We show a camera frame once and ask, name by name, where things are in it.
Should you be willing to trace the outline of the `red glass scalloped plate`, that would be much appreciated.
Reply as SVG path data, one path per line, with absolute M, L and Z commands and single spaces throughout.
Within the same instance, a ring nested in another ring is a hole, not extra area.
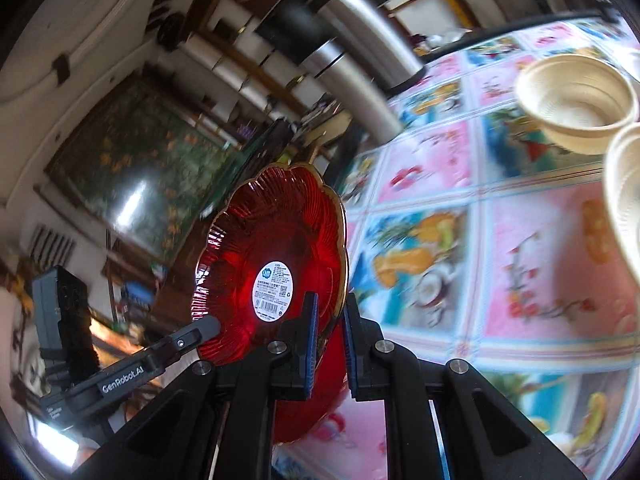
M 198 348 L 201 359 L 242 360 L 299 317 L 308 292 L 318 297 L 314 388 L 305 402 L 278 402 L 274 442 L 305 437 L 344 398 L 347 279 L 344 207 L 307 164 L 265 168 L 232 193 L 209 228 L 191 316 L 213 316 L 220 333 Z

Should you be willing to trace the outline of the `colourful patterned tablecloth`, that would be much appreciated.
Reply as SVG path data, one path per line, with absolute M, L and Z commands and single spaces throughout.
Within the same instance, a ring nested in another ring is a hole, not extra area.
M 638 436 L 639 293 L 600 158 L 551 143 L 513 85 L 552 55 L 638 47 L 625 22 L 575 18 L 454 50 L 393 100 L 405 134 L 337 185 L 361 314 L 421 359 L 469 361 L 591 479 Z

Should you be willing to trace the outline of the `floral painting with glass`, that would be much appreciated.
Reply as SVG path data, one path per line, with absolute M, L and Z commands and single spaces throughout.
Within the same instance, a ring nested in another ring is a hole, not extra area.
M 75 205 L 162 262 L 175 260 L 236 151 L 139 76 L 70 134 L 46 173 Z

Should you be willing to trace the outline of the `beige ribbed paper bowl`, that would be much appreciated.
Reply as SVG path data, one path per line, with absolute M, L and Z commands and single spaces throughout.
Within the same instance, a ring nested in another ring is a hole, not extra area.
M 513 93 L 546 138 L 581 155 L 605 153 L 616 133 L 639 118 L 628 77 L 585 55 L 553 55 L 529 65 Z

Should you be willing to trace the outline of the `slim steel thermos bottle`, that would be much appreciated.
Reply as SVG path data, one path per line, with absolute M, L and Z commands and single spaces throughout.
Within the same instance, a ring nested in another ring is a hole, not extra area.
M 376 144 L 393 141 L 404 131 L 382 91 L 335 41 L 318 47 L 302 66 L 352 114 Z

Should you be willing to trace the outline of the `large steel thermos flask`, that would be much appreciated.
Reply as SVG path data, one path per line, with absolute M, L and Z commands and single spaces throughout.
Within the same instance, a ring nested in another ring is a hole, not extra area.
M 374 0 L 280 0 L 257 33 L 297 65 L 348 54 L 389 96 L 416 84 L 424 64 Z

